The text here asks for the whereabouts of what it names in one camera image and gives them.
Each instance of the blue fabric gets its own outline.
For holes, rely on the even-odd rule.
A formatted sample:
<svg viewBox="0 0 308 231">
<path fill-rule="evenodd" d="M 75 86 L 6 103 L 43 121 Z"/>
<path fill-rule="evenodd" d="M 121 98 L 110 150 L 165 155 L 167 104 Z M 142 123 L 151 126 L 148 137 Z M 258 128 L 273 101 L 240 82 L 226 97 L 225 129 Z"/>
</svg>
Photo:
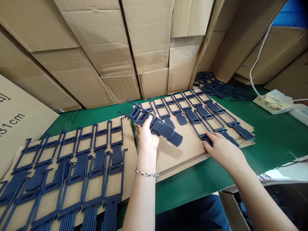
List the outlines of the blue fabric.
<svg viewBox="0 0 308 231">
<path fill-rule="evenodd" d="M 155 230 L 230 231 L 231 229 L 220 197 L 209 195 L 156 215 Z"/>
</svg>

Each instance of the green table surface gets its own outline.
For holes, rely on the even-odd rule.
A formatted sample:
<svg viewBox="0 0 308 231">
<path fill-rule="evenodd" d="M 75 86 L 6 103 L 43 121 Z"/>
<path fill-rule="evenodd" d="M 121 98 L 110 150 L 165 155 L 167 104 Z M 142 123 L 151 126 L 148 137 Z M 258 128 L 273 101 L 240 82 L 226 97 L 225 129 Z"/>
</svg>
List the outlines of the green table surface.
<svg viewBox="0 0 308 231">
<path fill-rule="evenodd" d="M 239 84 L 237 88 L 247 95 L 255 95 L 251 86 Z M 268 92 L 261 85 L 257 86 L 257 89 L 261 94 Z M 272 115 L 252 101 L 232 102 L 231 97 L 220 99 L 216 96 L 213 96 L 213 99 L 255 128 L 256 144 L 242 148 L 242 151 L 257 174 L 293 161 L 293 156 L 299 158 L 307 155 L 308 127 L 290 114 Z M 90 110 L 65 112 L 60 114 L 48 132 L 54 136 L 59 135 L 64 128 L 69 132 L 76 130 L 79 126 L 86 127 L 100 123 L 118 117 L 116 113 L 119 110 L 129 114 L 132 105 L 122 103 Z M 233 184 L 229 174 L 213 158 L 209 158 L 156 184 L 156 214 Z M 125 206 L 120 209 L 119 220 L 123 219 L 125 209 Z"/>
</svg>

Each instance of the silver bracelet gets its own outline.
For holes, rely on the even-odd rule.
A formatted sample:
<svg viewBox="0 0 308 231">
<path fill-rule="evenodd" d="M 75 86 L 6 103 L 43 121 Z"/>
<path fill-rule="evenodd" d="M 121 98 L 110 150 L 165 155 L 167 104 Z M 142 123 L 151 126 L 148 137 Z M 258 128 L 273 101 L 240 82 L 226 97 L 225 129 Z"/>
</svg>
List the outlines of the silver bracelet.
<svg viewBox="0 0 308 231">
<path fill-rule="evenodd" d="M 152 176 L 152 177 L 158 177 L 159 174 L 157 172 L 155 172 L 154 174 L 151 174 L 151 173 L 144 173 L 144 172 L 139 172 L 137 170 L 137 168 L 135 168 L 135 172 L 138 174 L 138 175 L 143 175 L 143 176 Z"/>
</svg>

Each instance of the cardboard sheet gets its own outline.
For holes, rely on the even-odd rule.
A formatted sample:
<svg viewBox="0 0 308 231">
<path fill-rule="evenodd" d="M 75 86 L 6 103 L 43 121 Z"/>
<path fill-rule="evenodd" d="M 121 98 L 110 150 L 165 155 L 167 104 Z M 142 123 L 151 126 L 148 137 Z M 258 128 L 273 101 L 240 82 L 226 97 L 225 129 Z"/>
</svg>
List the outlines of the cardboard sheet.
<svg viewBox="0 0 308 231">
<path fill-rule="evenodd" d="M 143 99 L 167 94 L 169 68 L 141 73 Z"/>
<path fill-rule="evenodd" d="M 213 0 L 175 0 L 171 38 L 205 35 Z"/>
<path fill-rule="evenodd" d="M 161 100 L 160 99 L 155 100 L 155 103 L 159 104 L 161 103 Z M 148 108 L 150 107 L 150 104 L 149 102 L 145 102 L 145 103 L 142 103 L 142 106 L 143 108 Z M 176 105 L 171 105 L 171 109 L 176 110 L 177 109 Z M 160 109 L 159 111 L 161 115 L 166 114 L 166 112 L 164 112 L 163 110 L 165 109 Z M 250 132 L 253 131 L 252 126 L 250 126 L 249 124 L 247 124 L 246 122 L 244 122 L 243 120 L 235 116 L 233 113 L 231 112 L 229 113 L 241 123 L 241 126 L 243 128 L 247 129 Z M 228 120 L 230 120 L 230 117 L 227 117 L 227 116 L 222 116 L 222 117 L 227 122 Z M 175 131 L 183 136 L 183 142 L 179 147 L 175 147 L 174 145 L 169 143 L 164 137 L 161 136 L 159 138 L 159 145 L 157 149 L 157 166 L 156 166 L 156 170 L 159 174 L 179 164 L 183 164 L 189 159 L 192 159 L 196 156 L 199 156 L 205 153 L 205 150 L 204 150 L 204 147 L 203 147 L 203 144 L 200 138 L 196 135 L 193 127 L 191 126 L 189 122 L 186 125 L 180 125 L 176 117 L 173 115 L 171 115 L 171 121 L 175 125 Z M 218 125 L 215 124 L 216 122 L 214 120 L 210 121 L 209 123 L 214 128 L 218 128 Z M 139 126 L 135 126 L 135 127 L 137 127 L 135 129 L 136 129 L 136 140 L 138 141 Z M 203 127 L 203 125 L 197 124 L 195 127 L 200 134 L 205 133 L 205 128 Z M 226 128 L 230 136 L 232 136 L 235 139 L 240 138 L 240 135 L 234 129 L 229 128 L 227 125 L 226 125 Z"/>
<path fill-rule="evenodd" d="M 65 21 L 82 45 L 100 77 L 131 76 L 126 79 L 131 99 L 140 99 L 133 59 L 119 0 L 55 0 Z M 117 78 L 109 79 L 110 95 L 118 95 Z"/>
<path fill-rule="evenodd" d="M 122 4 L 141 83 L 141 73 L 168 67 L 172 0 L 123 0 Z"/>
<path fill-rule="evenodd" d="M 263 39 L 237 70 L 237 74 L 249 79 L 250 70 L 257 60 Z M 302 28 L 272 27 L 266 38 L 260 59 L 252 77 L 267 83 L 308 48 L 308 30 Z"/>
<path fill-rule="evenodd" d="M 168 94 L 188 89 L 202 39 L 203 36 L 171 39 Z"/>
<path fill-rule="evenodd" d="M 200 48 L 190 86 L 197 72 L 210 71 L 212 62 L 234 18 L 241 0 L 218 0 L 214 4 L 209 29 Z"/>
<path fill-rule="evenodd" d="M 0 74 L 56 112 L 81 109 L 79 102 L 0 26 Z"/>
<path fill-rule="evenodd" d="M 112 119 L 113 127 L 120 125 L 120 118 L 122 118 L 122 116 L 115 118 L 115 119 Z M 136 147 L 135 147 L 133 131 L 132 131 L 130 120 L 124 119 L 124 120 L 122 120 L 122 123 L 123 123 L 123 131 L 124 131 L 124 143 L 123 143 L 123 146 L 122 146 L 122 150 L 125 149 L 125 148 L 128 148 L 128 151 L 125 153 L 124 185 L 123 185 L 123 195 L 122 195 L 122 200 L 125 200 L 125 199 L 130 197 L 132 187 L 133 187 L 133 181 L 134 181 L 134 177 L 135 177 L 135 167 L 137 165 L 137 151 L 136 151 Z M 98 130 L 105 129 L 106 127 L 107 127 L 107 121 L 98 124 Z M 85 127 L 83 129 L 82 133 L 85 134 L 85 133 L 88 133 L 88 132 L 91 132 L 91 131 L 92 131 L 92 126 L 89 126 L 89 127 Z M 75 136 L 75 134 L 76 134 L 76 131 L 68 132 L 66 134 L 65 138 Z M 121 133 L 113 133 L 112 134 L 112 138 L 113 138 L 112 142 L 120 140 L 120 136 L 121 136 Z M 51 138 L 49 138 L 49 141 L 57 140 L 58 137 L 59 136 L 51 137 Z M 103 136 L 100 136 L 100 137 L 97 138 L 97 146 L 102 145 L 104 143 L 106 143 L 106 135 L 103 135 Z M 83 141 L 80 142 L 79 150 L 84 150 L 84 149 L 88 148 L 89 145 L 90 145 L 89 140 L 83 140 Z M 73 146 L 73 143 L 64 145 L 63 148 L 62 148 L 62 151 L 61 151 L 61 156 L 70 153 L 72 151 L 72 146 Z M 10 172 L 13 169 L 14 163 L 16 163 L 16 161 L 17 161 L 17 159 L 20 155 L 20 151 L 23 148 L 24 148 L 24 146 L 22 146 L 19 149 L 19 153 L 15 157 L 13 165 L 11 166 L 9 173 L 4 178 L 5 180 L 11 179 L 12 176 L 10 175 Z M 54 148 L 46 149 L 44 151 L 44 158 L 49 159 L 51 157 L 53 151 L 54 151 Z M 91 154 L 95 158 L 95 153 L 93 152 L 93 148 L 92 148 Z M 54 168 L 54 169 L 48 174 L 47 183 L 52 182 L 55 170 L 57 169 L 56 156 L 57 156 L 57 153 L 55 155 L 53 163 L 51 165 L 49 165 L 49 167 L 48 167 L 48 169 L 50 169 L 50 168 Z M 21 164 L 27 164 L 29 162 L 29 160 L 31 158 L 33 158 L 33 153 L 29 153 L 25 157 L 26 158 L 22 159 Z M 75 157 L 73 159 L 71 159 L 71 162 L 76 162 L 76 161 L 77 161 L 77 159 Z M 108 182 L 108 187 L 107 187 L 107 196 L 120 192 L 120 186 L 121 186 L 120 181 L 121 181 L 120 173 L 109 177 L 109 182 Z M 98 197 L 101 193 L 101 187 L 102 187 L 102 176 L 91 179 L 89 181 L 89 187 L 88 187 L 86 200 L 88 201 L 88 200 L 91 200 L 91 199 Z M 79 201 L 80 194 L 81 194 L 81 188 L 82 188 L 82 181 L 68 186 L 63 208 L 67 208 L 67 207 L 69 207 L 69 206 L 71 206 L 71 205 L 73 205 L 73 204 L 75 204 Z M 39 219 L 39 218 L 47 215 L 48 213 L 54 211 L 57 196 L 58 196 L 58 190 L 55 190 L 51 193 L 44 195 L 44 197 L 42 198 L 42 201 L 40 203 L 40 206 L 39 206 L 37 219 Z M 26 219 L 28 218 L 27 214 L 29 214 L 29 211 L 30 211 L 32 205 L 33 205 L 33 201 L 30 201 L 30 202 L 25 203 L 22 206 L 19 206 L 16 209 L 14 216 L 12 217 L 11 222 L 9 223 L 7 230 L 16 230 L 16 229 L 20 228 L 21 226 L 23 226 L 23 224 L 25 224 Z M 100 206 L 100 208 L 98 210 L 98 214 L 103 212 L 103 211 L 104 211 L 104 209 L 102 208 L 102 206 Z M 83 213 L 79 212 L 76 216 L 75 226 L 81 224 L 82 222 L 83 222 Z M 54 221 L 53 224 L 52 224 L 51 230 L 59 230 L 59 227 L 60 227 L 60 222 Z"/>
<path fill-rule="evenodd" d="M 80 47 L 53 0 L 2 0 L 0 24 L 30 52 Z"/>
<path fill-rule="evenodd" d="M 210 71 L 228 82 L 285 3 L 286 0 L 241 1 Z"/>
<path fill-rule="evenodd" d="M 0 181 L 27 138 L 38 140 L 58 114 L 0 75 Z"/>
<path fill-rule="evenodd" d="M 32 55 L 87 109 L 114 104 L 82 48 Z"/>
</svg>

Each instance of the white power cord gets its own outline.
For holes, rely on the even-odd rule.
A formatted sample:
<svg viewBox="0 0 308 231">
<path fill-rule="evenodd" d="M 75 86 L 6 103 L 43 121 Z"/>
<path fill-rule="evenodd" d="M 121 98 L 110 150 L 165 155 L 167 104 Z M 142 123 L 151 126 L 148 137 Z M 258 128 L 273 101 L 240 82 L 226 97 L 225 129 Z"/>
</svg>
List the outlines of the white power cord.
<svg viewBox="0 0 308 231">
<path fill-rule="evenodd" d="M 272 102 L 269 102 L 269 101 L 267 101 L 266 99 L 264 99 L 264 98 L 259 94 L 259 92 L 258 92 L 257 89 L 255 88 L 255 86 L 254 86 L 254 84 L 253 84 L 253 81 L 252 81 L 252 71 L 253 71 L 254 67 L 257 65 L 258 61 L 259 61 L 262 48 L 263 48 L 264 43 L 265 43 L 265 40 L 266 40 L 266 38 L 267 38 L 267 36 L 268 36 L 268 34 L 269 34 L 269 32 L 270 32 L 269 30 L 271 29 L 271 27 L 272 27 L 272 25 L 273 25 L 273 22 L 270 24 L 270 26 L 269 26 L 269 28 L 268 28 L 266 34 L 265 34 L 265 37 L 264 37 L 264 39 L 263 39 L 263 41 L 262 41 L 262 44 L 261 44 L 261 47 L 260 47 L 260 50 L 259 50 L 259 53 L 258 53 L 257 60 L 256 60 L 256 62 L 254 63 L 254 65 L 252 66 L 252 68 L 251 68 L 251 70 L 250 70 L 250 73 L 249 73 L 249 76 L 250 76 L 250 83 L 251 83 L 251 86 L 252 86 L 254 92 L 255 92 L 261 99 L 263 99 L 264 101 L 266 101 L 266 102 L 268 102 L 268 103 L 271 103 L 271 104 L 281 104 L 281 103 L 272 103 Z M 296 100 L 293 100 L 293 102 L 294 102 L 294 101 L 302 101 L 302 100 L 308 100 L 308 99 L 296 99 Z"/>
</svg>

